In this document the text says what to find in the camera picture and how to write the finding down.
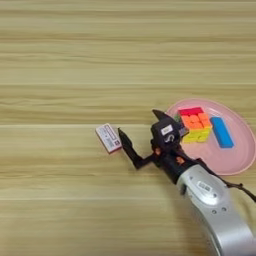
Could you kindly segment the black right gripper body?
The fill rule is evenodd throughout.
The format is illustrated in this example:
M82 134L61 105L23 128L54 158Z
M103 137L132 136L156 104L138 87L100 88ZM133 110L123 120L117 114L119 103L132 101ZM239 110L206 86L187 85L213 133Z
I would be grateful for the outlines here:
M154 140L151 140L151 145L155 155L155 165L163 169L174 184L177 184L180 176L190 167L195 165L206 166L200 158L192 159L188 157L179 145L172 149L163 149Z

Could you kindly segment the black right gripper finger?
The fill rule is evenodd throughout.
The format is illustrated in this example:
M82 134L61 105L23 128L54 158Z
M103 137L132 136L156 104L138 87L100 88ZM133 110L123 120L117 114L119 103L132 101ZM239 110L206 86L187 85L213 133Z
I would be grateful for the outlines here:
M121 129L118 129L118 134L125 153L130 158L136 169L140 169L154 160L153 154L147 156L146 158L142 158L141 156L139 156L133 148L132 141Z
M165 112L162 112L157 109L153 109L152 112L156 116L156 118L158 119L158 121L160 123L172 123L173 122L173 119L169 115L167 115Z

